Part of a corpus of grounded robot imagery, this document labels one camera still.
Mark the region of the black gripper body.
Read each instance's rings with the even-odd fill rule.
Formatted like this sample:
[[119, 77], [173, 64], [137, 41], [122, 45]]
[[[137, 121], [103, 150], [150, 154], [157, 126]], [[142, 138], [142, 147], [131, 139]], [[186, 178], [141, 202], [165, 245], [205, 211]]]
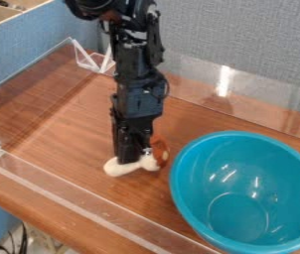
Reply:
[[117, 75], [117, 92], [111, 95], [111, 119], [153, 122], [162, 115], [164, 102], [169, 95], [169, 82], [162, 73], [130, 78]]

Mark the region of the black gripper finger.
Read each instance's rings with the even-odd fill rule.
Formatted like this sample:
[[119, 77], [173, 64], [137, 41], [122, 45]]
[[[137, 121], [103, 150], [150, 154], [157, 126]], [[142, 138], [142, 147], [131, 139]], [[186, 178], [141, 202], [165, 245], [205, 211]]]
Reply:
[[114, 144], [114, 154], [117, 157], [117, 162], [123, 165], [129, 163], [129, 128], [123, 120], [117, 116], [111, 117], [113, 124], [113, 144]]
[[150, 139], [153, 136], [153, 117], [133, 118], [130, 123], [130, 132], [133, 140], [133, 161], [137, 162], [142, 155], [150, 155], [153, 148]]

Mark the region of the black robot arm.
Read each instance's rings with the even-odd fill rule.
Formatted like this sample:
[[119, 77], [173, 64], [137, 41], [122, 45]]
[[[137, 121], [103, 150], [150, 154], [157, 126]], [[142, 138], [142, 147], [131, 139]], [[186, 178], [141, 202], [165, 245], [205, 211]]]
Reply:
[[158, 70], [165, 48], [156, 0], [65, 0], [82, 20], [107, 29], [117, 92], [111, 95], [113, 144], [121, 165], [153, 152], [153, 121], [162, 115], [169, 83]]

